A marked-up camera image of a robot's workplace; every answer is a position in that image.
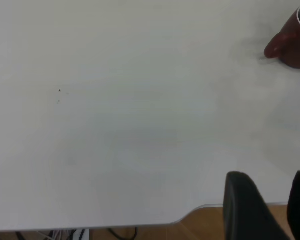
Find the black cable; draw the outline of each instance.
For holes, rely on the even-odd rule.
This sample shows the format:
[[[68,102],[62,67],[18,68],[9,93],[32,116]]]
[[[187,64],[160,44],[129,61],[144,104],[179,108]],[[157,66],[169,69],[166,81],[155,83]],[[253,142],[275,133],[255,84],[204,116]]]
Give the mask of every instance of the black cable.
[[[50,231],[49,234],[48,234],[48,236],[49,236],[50,238],[52,238],[53,235],[54,235],[54,231]]]
[[[24,238],[24,236],[22,236],[21,232],[16,231],[15,234],[16,234],[16,237],[18,238],[18,240],[26,240],[26,239]]]
[[[119,236],[118,234],[116,234],[111,228],[108,228],[108,231],[113,235],[115,236],[118,240],[135,240],[137,235],[138,235],[138,228],[136,227],[135,228],[135,232],[134,232],[134,235],[132,238],[124,238],[124,237],[121,237]]]
[[[70,233],[70,235],[67,237],[66,240],[74,240],[74,234],[75,234],[76,231],[77,231],[77,230],[71,230],[71,233]]]
[[[81,231],[81,234],[80,234],[79,240],[82,240],[82,238],[84,237],[84,234],[85,234],[85,230],[83,229],[83,230]]]

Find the wooden floor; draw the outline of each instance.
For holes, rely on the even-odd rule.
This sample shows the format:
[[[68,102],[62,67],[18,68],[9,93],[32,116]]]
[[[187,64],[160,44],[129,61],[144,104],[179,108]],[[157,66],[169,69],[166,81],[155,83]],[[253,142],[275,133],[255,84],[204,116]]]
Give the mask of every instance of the wooden floor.
[[[291,239],[293,235],[287,222],[287,206],[271,206],[270,211]],[[121,237],[134,235],[134,228],[114,229]],[[26,240],[43,240],[35,232],[24,232]],[[224,240],[224,223],[221,207],[201,208],[182,221],[164,226],[139,227],[136,240]],[[13,232],[0,233],[0,240],[17,240]],[[116,240],[106,229],[92,229],[90,240]]]

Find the white desk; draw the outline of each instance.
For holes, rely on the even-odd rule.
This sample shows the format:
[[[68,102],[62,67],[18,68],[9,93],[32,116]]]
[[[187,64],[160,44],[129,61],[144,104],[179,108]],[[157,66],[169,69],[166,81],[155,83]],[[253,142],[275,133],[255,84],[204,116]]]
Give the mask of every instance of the white desk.
[[[299,5],[0,0],[0,231],[175,222],[233,170],[287,202],[300,71],[259,58]]]

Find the red mug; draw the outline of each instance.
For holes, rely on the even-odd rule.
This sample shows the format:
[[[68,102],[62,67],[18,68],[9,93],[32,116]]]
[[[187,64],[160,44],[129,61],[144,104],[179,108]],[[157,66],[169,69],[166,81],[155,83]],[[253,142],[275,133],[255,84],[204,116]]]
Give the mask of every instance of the red mug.
[[[300,7],[264,50],[268,59],[279,58],[289,67],[300,69]]]

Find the mug handle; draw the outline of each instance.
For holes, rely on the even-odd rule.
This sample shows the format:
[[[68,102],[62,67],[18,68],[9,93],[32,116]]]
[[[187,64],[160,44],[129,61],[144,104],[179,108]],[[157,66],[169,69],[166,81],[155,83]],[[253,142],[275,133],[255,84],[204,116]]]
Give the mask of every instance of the mug handle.
[[[287,44],[291,42],[291,40],[295,39],[297,34],[295,32],[292,33],[282,33],[279,32],[275,35],[269,44],[264,49],[264,55],[268,59],[279,58],[281,56],[281,52]]]

